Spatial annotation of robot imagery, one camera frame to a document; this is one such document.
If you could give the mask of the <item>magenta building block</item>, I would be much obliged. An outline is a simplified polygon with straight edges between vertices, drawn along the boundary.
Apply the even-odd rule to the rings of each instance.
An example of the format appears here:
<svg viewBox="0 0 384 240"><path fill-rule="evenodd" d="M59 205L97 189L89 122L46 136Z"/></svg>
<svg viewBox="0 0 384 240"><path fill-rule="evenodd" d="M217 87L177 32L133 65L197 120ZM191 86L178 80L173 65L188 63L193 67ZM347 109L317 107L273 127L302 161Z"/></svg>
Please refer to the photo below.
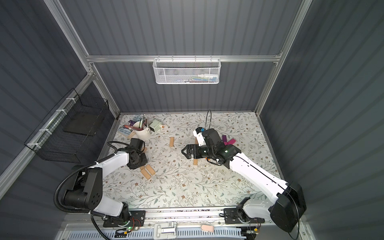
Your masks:
<svg viewBox="0 0 384 240"><path fill-rule="evenodd" d="M236 140L235 139L231 139L230 141L227 142L228 145L233 145L236 143Z"/></svg>

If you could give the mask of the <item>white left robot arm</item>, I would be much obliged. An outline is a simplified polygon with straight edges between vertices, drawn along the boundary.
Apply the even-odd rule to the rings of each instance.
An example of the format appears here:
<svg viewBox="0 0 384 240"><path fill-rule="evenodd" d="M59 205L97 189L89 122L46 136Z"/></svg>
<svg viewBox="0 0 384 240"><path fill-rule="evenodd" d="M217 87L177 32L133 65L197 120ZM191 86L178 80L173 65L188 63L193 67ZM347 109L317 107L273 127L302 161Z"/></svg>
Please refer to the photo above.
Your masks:
<svg viewBox="0 0 384 240"><path fill-rule="evenodd" d="M122 167L136 170L145 166L146 144L133 138L129 143L109 141L107 145L113 149L109 156L73 170L58 185L54 204L59 210L129 221L128 204L109 197L105 193L105 181Z"/></svg>

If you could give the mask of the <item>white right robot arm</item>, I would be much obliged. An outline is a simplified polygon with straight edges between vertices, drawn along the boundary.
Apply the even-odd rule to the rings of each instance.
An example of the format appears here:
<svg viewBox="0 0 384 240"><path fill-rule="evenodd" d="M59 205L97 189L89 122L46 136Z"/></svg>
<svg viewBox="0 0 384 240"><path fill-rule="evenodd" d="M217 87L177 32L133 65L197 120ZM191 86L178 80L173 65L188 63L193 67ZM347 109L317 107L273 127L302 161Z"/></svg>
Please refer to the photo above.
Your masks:
<svg viewBox="0 0 384 240"><path fill-rule="evenodd" d="M198 127L193 132L197 144L186 145L181 153L187 159L206 159L210 164L224 166L255 185L267 197L258 202L244 198L234 214L225 218L241 223L256 223L259 219L272 220L281 230L291 233L299 228L300 218L307 209L303 189L298 183L287 183L275 177L249 159L239 148L226 144L214 129Z"/></svg>

